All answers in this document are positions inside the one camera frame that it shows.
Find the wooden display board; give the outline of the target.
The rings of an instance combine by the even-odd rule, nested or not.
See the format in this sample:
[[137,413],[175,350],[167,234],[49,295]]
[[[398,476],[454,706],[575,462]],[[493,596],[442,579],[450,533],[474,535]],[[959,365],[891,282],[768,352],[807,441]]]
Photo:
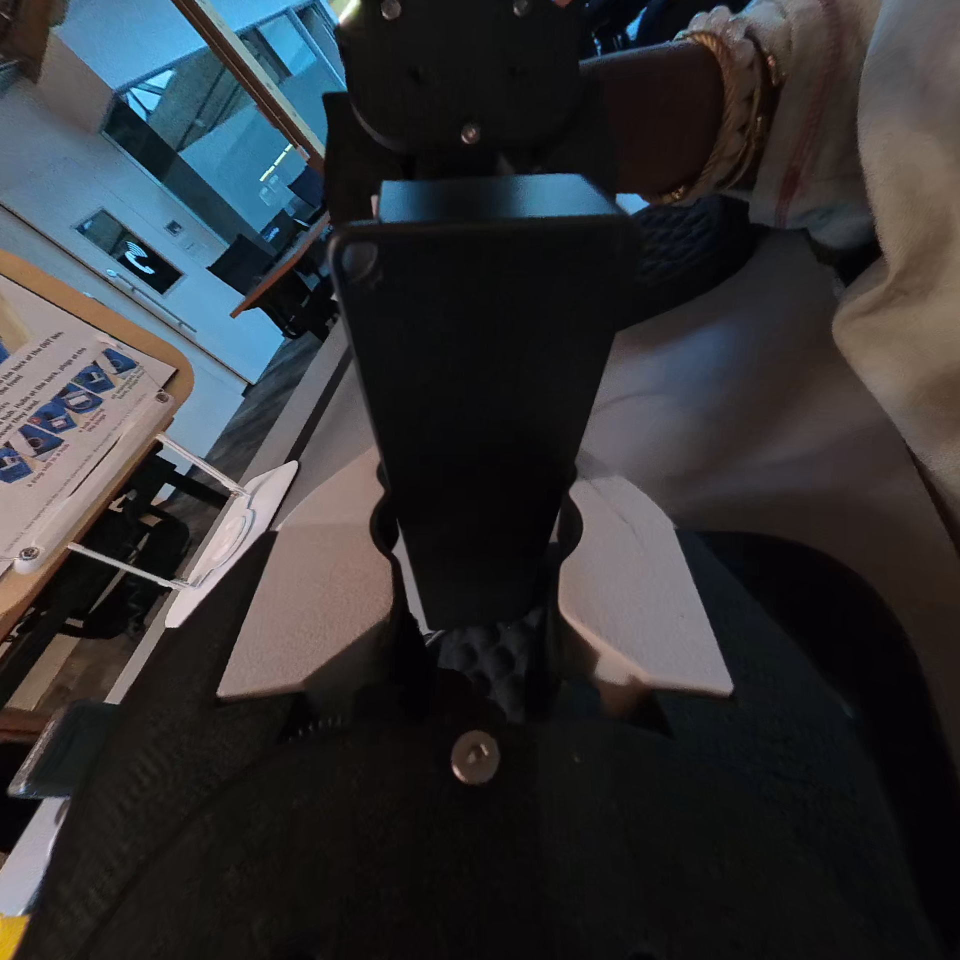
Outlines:
[[[185,354],[160,336],[138,326],[110,307],[82,294],[66,282],[6,250],[1,252],[1,273],[4,278],[28,289],[32,294],[53,306],[76,316],[94,329],[101,331],[102,334],[174,367],[174,374],[164,387],[170,399],[163,404],[166,411],[161,416],[157,430],[172,425],[175,414],[189,399],[195,386],[194,370]],[[77,542],[90,531],[93,522],[118,496],[120,489],[151,452],[155,442],[152,438],[141,439],[138,446],[130,450],[126,460],[113,468],[112,473],[106,478],[105,486],[94,498],[88,500],[84,512],[77,516],[72,526],[64,532],[54,549],[43,556],[37,570],[26,574],[16,572],[2,574],[2,641],[6,640],[19,619],[64,564],[68,552],[67,545]]]

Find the printed instruction sheet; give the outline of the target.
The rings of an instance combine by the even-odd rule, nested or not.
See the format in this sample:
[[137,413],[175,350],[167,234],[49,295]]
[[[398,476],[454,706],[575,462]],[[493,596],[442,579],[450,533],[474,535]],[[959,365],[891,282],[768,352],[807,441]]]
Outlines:
[[177,367],[2,278],[2,573],[60,541],[160,428]]

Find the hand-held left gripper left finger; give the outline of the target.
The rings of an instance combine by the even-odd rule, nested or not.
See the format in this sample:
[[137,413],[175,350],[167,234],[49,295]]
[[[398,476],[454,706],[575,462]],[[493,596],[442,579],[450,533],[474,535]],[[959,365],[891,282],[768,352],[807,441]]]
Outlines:
[[279,526],[217,688],[225,706],[301,695],[350,722],[426,652],[379,458],[355,458]]

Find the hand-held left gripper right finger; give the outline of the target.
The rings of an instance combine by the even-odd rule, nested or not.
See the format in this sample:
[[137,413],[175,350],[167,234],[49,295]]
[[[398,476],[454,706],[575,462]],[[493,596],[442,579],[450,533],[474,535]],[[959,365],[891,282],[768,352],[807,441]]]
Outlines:
[[735,686],[676,528],[622,477],[569,490],[580,533],[558,570],[562,658],[598,692],[608,716],[651,693],[728,699]]

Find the phone icon door window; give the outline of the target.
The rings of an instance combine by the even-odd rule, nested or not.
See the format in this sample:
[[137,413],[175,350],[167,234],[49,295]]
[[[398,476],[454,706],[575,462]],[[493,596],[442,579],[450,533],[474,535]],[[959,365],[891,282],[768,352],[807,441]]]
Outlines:
[[182,270],[103,208],[81,219],[74,231],[155,293],[166,295],[184,278]]

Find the black office chair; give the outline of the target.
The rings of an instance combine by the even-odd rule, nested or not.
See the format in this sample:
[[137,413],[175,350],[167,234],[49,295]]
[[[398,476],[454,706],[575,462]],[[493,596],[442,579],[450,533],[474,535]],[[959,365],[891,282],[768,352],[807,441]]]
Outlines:
[[271,261],[269,252],[244,234],[237,234],[206,270],[235,292],[246,296],[262,278]]

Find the person's right hand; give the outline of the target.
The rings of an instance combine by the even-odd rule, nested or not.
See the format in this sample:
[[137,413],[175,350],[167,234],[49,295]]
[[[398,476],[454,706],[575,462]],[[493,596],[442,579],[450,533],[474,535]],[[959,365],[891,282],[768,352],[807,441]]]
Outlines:
[[724,81],[715,54],[681,40],[583,61],[598,88],[613,155],[614,194],[654,201],[695,186],[721,129]]

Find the person's right forearm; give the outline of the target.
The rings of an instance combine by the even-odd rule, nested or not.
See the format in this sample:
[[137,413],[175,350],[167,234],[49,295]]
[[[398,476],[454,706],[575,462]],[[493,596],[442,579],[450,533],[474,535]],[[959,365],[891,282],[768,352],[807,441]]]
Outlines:
[[958,2],[751,2],[780,78],[750,219],[958,259]]

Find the person's cream shirt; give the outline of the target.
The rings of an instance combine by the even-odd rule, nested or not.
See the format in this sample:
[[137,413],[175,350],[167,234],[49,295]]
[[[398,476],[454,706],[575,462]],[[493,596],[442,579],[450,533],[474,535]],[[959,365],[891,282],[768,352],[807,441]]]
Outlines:
[[846,288],[833,333],[957,521],[958,219],[899,237]]

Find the wooden top desk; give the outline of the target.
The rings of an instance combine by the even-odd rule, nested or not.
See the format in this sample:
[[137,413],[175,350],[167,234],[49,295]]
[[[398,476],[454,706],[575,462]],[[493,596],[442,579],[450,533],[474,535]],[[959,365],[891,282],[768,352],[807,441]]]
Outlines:
[[287,340],[297,340],[311,331],[303,319],[314,289],[297,270],[310,250],[330,226],[330,212],[324,212],[300,234],[276,263],[235,306],[229,317],[236,320],[254,309],[261,310]]

